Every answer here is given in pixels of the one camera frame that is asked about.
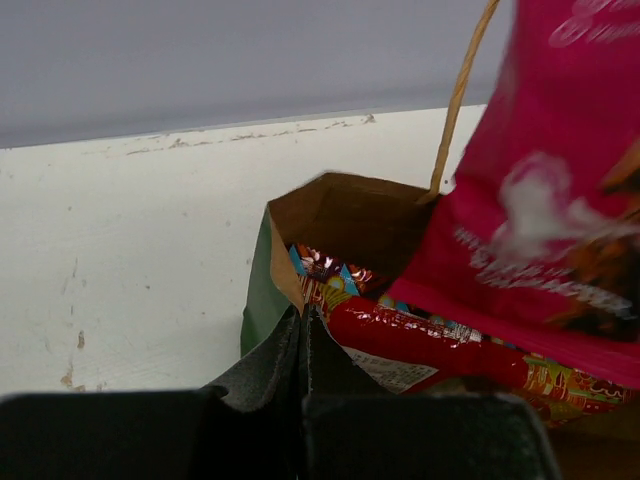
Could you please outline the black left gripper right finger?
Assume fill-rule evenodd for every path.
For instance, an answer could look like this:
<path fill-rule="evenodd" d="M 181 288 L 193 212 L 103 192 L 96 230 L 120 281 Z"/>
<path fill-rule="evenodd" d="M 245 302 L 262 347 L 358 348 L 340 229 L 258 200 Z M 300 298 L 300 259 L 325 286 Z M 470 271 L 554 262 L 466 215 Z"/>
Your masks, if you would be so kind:
<path fill-rule="evenodd" d="M 392 394 L 334 341 L 300 327 L 303 479 L 559 479 L 533 410 L 504 394 Z"/>

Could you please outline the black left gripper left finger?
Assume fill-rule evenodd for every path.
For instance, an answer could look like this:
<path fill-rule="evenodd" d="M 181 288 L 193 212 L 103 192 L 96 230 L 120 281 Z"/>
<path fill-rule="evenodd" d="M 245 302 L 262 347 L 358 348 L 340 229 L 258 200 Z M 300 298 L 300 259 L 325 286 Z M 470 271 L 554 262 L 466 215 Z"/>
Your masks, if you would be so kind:
<path fill-rule="evenodd" d="M 2 399 L 2 478 L 296 478 L 300 323 L 288 308 L 264 341 L 198 389 Z"/>

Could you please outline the red candy bag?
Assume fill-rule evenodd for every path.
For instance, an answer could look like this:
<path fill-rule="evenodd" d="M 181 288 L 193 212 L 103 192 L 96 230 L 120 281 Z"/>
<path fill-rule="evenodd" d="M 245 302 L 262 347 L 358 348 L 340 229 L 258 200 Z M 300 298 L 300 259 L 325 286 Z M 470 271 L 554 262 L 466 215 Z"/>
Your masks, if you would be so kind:
<path fill-rule="evenodd" d="M 527 401 L 548 426 L 608 413 L 638 392 L 527 352 L 388 295 L 376 272 L 292 244 L 289 258 L 311 313 L 351 360 L 396 394 L 495 387 Z"/>

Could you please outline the green brown paper bag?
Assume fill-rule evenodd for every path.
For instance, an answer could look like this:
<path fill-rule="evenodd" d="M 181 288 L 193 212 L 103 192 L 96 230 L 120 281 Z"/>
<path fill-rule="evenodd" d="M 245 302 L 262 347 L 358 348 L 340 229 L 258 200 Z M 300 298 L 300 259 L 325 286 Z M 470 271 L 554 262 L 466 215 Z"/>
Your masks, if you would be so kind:
<path fill-rule="evenodd" d="M 289 244 L 316 247 L 391 276 L 407 264 L 439 200 L 473 62 L 497 7 L 497 2 L 488 2 L 473 31 L 427 188 L 329 171 L 266 204 L 243 311 L 242 354 L 264 341 L 289 307 L 305 305 Z"/>

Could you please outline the pink Real chips bag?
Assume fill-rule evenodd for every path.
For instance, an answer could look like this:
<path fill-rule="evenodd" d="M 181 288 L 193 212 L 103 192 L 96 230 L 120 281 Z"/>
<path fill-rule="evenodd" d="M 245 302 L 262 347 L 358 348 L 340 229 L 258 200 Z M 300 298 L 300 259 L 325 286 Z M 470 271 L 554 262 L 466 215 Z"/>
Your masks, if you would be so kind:
<path fill-rule="evenodd" d="M 639 5 L 519 1 L 495 90 L 392 296 L 639 385 Z"/>

